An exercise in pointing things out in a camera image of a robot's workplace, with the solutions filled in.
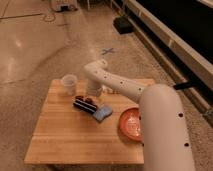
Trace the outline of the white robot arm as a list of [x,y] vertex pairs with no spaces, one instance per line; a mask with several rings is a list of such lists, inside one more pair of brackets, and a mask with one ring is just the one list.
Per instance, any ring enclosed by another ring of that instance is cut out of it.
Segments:
[[178,93],[168,85],[139,83],[106,70],[107,61],[84,66],[89,95],[107,86],[139,106],[144,171],[196,171],[185,113]]

